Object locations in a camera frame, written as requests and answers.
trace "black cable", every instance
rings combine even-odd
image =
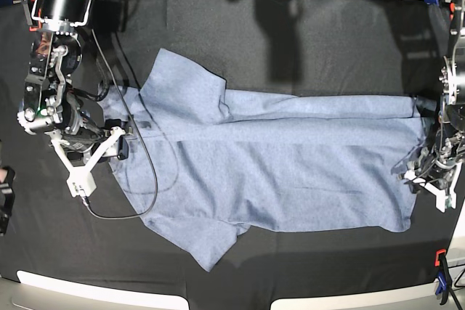
[[[83,97],[85,99],[89,99],[94,102],[100,102],[100,101],[103,101],[104,98],[106,98],[106,96],[108,95],[108,91],[110,91],[110,82],[108,80],[107,75],[103,73],[102,67],[100,66],[98,59],[95,62],[95,64],[99,72],[102,74],[102,90],[100,91],[100,93],[91,94],[90,92],[77,89],[77,88],[73,88],[73,92],[76,96]]]
[[[158,179],[157,179],[157,173],[155,172],[155,167],[153,166],[153,161],[152,161],[152,158],[150,157],[150,154],[147,150],[147,146],[145,145],[145,142],[144,142],[144,139],[142,138],[142,135],[140,134],[140,131],[139,131],[139,128],[137,127],[137,124],[136,122],[134,121],[134,117],[132,116],[131,114],[131,111],[129,110],[129,107],[128,105],[126,104],[126,101],[124,100],[124,97],[123,97],[123,94],[121,93],[121,91],[119,90],[118,88],[118,84],[116,83],[116,79],[115,79],[115,75],[113,74],[113,71],[110,67],[110,65],[108,64],[108,61],[105,57],[105,55],[103,54],[103,50],[102,48],[100,47],[100,44],[99,44],[99,41],[97,40],[97,36],[95,35],[95,32],[94,30],[92,29],[92,35],[94,36],[94,40],[95,40],[95,44],[97,45],[97,48],[99,50],[99,53],[100,55],[102,56],[102,59],[103,59],[103,62],[105,63],[105,65],[107,66],[107,69],[108,69],[108,72],[110,72],[110,75],[111,75],[111,78],[113,79],[113,83],[115,84],[115,87],[116,87],[116,91],[118,92],[118,95],[119,97],[121,98],[121,101],[123,102],[123,106],[124,106],[124,109],[126,110],[128,116],[129,116],[129,120],[132,122],[133,126],[134,126],[134,130],[136,131],[137,133],[137,136],[139,137],[139,140],[140,140],[140,143],[142,145],[142,148],[145,152],[145,155],[147,156],[147,160],[150,164],[150,168],[152,170],[152,174],[153,174],[153,179],[155,181],[155,186],[154,186],[154,189],[155,189],[155,192],[153,194],[153,199],[152,199],[152,202],[150,203],[150,205],[148,206],[147,210],[141,212],[141,213],[137,213],[137,214],[133,214],[133,215],[130,215],[130,216],[120,216],[120,217],[107,217],[107,216],[101,216],[97,213],[95,213],[91,206],[90,206],[90,202],[89,202],[89,198],[87,197],[83,197],[82,198],[82,203],[86,206],[87,210],[90,212],[90,214],[92,214],[95,218],[99,218],[99,219],[107,219],[107,220],[122,220],[122,219],[133,219],[133,218],[140,218],[142,216],[145,216],[147,213],[149,213],[153,206],[155,205],[155,202],[157,200],[157,197],[158,197]]]
[[[457,306],[457,309],[458,309],[458,310],[464,310],[464,309],[462,308],[462,305],[460,305],[460,303],[458,302],[456,293],[453,291],[453,289],[451,288],[449,291],[450,291],[450,295],[451,295],[452,298],[453,298],[454,303],[455,303],[456,306]]]
[[[429,171],[432,169],[434,163],[439,160],[440,151],[441,151],[441,147],[442,147],[443,134],[444,134],[444,123],[442,121],[440,121],[440,142],[439,142],[439,149],[437,150],[436,157],[434,158],[434,160],[431,162],[431,164],[425,170],[423,170],[418,176],[416,176],[415,179],[421,178],[425,174],[426,175],[429,174]],[[409,179],[405,183],[406,184],[420,184],[420,185],[423,184],[423,185],[426,185],[426,180],[425,180],[425,183],[415,183],[414,182],[415,179]]]
[[[436,181],[440,181],[440,180],[443,180],[443,178],[432,179],[431,181],[426,181],[426,182],[424,182],[422,184],[427,185],[427,184],[435,183]]]
[[[83,144],[94,144],[95,142],[101,141],[103,136],[99,136],[97,134],[92,135],[90,137],[83,137],[83,136],[76,136],[75,134],[63,134],[62,138],[65,141],[69,142],[80,142]]]
[[[465,285],[462,285],[462,286],[459,286],[457,285],[458,281],[460,281],[460,279],[463,277],[463,275],[465,274],[465,268],[462,270],[462,272],[457,276],[456,278],[456,281],[453,283],[453,286],[455,288],[465,288]]]

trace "metal bracket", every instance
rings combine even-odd
[[[456,208],[457,206],[457,194],[456,194],[456,185],[458,181],[458,175],[460,174],[462,168],[462,163],[458,163],[454,170],[452,183],[450,184],[449,193],[445,189],[438,189],[433,184],[425,183],[425,179],[418,178],[415,175],[414,170],[409,170],[405,173],[404,179],[412,181],[415,184],[419,184],[420,187],[431,192],[436,197],[436,208],[441,211],[445,212],[447,207]]]
[[[465,32],[464,32],[465,0],[455,0],[448,54],[444,74],[444,92],[448,95],[448,105],[465,104]]]
[[[63,56],[66,56],[66,54],[68,53],[68,49],[66,48],[66,46],[60,46],[57,48],[57,52],[58,52],[57,53],[58,56],[57,56],[57,61],[55,63],[55,72],[60,82],[58,83],[58,87],[57,87],[57,98],[52,105],[53,108],[58,108],[61,105],[62,100],[63,100],[63,94],[65,93],[65,87],[66,87],[66,79],[61,71],[61,64],[63,61]]]
[[[94,177],[92,176],[92,169],[97,165],[97,162],[105,154],[105,152],[112,147],[121,136],[126,132],[121,127],[113,127],[111,129],[111,136],[107,138],[98,148],[94,154],[87,161],[84,166],[73,166],[68,160],[64,149],[61,146],[59,139],[52,139],[52,145],[55,149],[60,160],[70,173],[66,183],[71,191],[71,196],[88,197],[97,188]]]
[[[34,121],[40,107],[42,84],[48,74],[53,38],[53,33],[40,33],[40,43],[35,42],[32,48],[23,97],[23,111],[27,121]]]
[[[79,27],[86,25],[88,20],[89,20],[89,13],[90,13],[90,7],[92,4],[93,0],[88,0],[87,6],[86,6],[86,11],[84,13],[84,18],[81,22],[68,22],[68,21],[63,21],[63,20],[54,20],[54,19],[49,19],[49,18],[42,18],[39,13],[37,13],[37,4],[39,0],[36,0],[34,2],[32,12],[31,12],[31,17],[33,20],[39,21],[41,23],[45,23],[48,25],[48,29],[54,32],[63,32],[68,35],[74,34],[73,33],[73,28],[74,27]]]

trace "black table surface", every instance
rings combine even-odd
[[[299,96],[434,97],[448,40],[447,16],[407,0],[96,0],[92,25],[127,86],[143,85],[163,47],[224,77],[230,89]],[[70,196],[68,173],[47,137],[30,136],[17,124],[32,35],[21,6],[0,9],[2,160],[17,172],[14,216],[0,238],[2,277],[17,280],[24,270],[180,295],[202,310],[268,309],[278,298],[373,292],[434,279],[435,252],[448,247],[464,201],[464,176],[457,209],[440,213],[433,195],[419,195],[407,232],[252,228],[210,273],[139,219],[94,219]],[[73,79],[95,90],[101,79],[96,51],[84,40],[83,50]],[[91,109],[101,119],[99,108]],[[93,173],[94,209],[132,213],[109,166]]]

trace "shirt sleeve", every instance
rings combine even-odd
[[[237,236],[250,228],[250,225],[236,226],[216,219],[197,217],[157,217],[143,221],[149,229],[189,252],[208,272],[235,244]]]

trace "screw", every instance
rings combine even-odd
[[[46,108],[46,113],[48,115],[54,115],[55,114],[55,108],[51,105],[49,105],[47,108]]]
[[[34,113],[32,108],[28,108],[24,111],[24,117],[27,121],[33,121],[36,117],[36,114]]]
[[[451,197],[448,197],[447,199],[445,199],[445,207],[446,208],[451,208],[452,207],[452,198]]]

